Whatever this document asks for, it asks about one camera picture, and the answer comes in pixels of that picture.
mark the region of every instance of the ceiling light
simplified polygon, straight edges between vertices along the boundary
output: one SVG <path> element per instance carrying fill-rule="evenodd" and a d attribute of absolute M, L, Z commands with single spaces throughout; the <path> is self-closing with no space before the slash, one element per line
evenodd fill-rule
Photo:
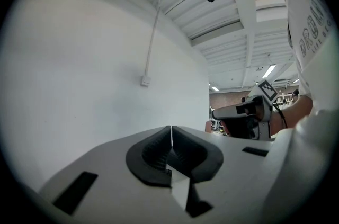
<path fill-rule="evenodd" d="M 269 69 L 267 70 L 267 72 L 264 74 L 263 78 L 268 77 L 268 75 L 270 75 L 270 73 L 272 72 L 272 70 L 276 67 L 276 65 L 271 65 L 269 67 Z"/>

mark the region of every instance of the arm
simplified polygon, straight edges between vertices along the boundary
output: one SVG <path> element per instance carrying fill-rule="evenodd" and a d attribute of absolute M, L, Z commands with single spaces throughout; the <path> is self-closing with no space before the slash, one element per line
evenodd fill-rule
<path fill-rule="evenodd" d="M 300 96 L 294 105 L 282 110 L 288 128 L 293 128 L 303 117 L 310 114 L 313 107 L 312 99 L 307 96 Z M 285 128 L 283 120 L 278 112 L 273 112 L 270 120 L 271 135 L 275 135 Z"/>

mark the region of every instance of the brick wall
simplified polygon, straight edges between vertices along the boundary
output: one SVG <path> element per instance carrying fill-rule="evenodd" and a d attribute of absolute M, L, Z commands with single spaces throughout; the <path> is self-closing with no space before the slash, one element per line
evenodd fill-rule
<path fill-rule="evenodd" d="M 298 86 L 290 86 L 286 89 L 284 87 L 276 88 L 276 90 L 284 94 L 290 94 L 295 89 L 297 89 Z M 249 91 L 244 92 L 229 92 L 229 93 L 213 93 L 210 94 L 210 106 L 214 109 L 221 108 L 225 106 L 230 106 L 233 104 L 238 104 L 242 102 L 242 97 L 247 97 L 249 94 Z"/>

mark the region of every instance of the white t-shirt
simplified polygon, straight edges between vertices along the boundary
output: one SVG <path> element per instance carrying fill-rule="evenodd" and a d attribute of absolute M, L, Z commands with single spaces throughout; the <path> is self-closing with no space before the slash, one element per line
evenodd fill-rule
<path fill-rule="evenodd" d="M 299 96 L 311 98 L 302 70 L 322 47 L 335 22 L 324 0 L 285 0 L 288 10 L 289 43 L 299 74 Z"/>

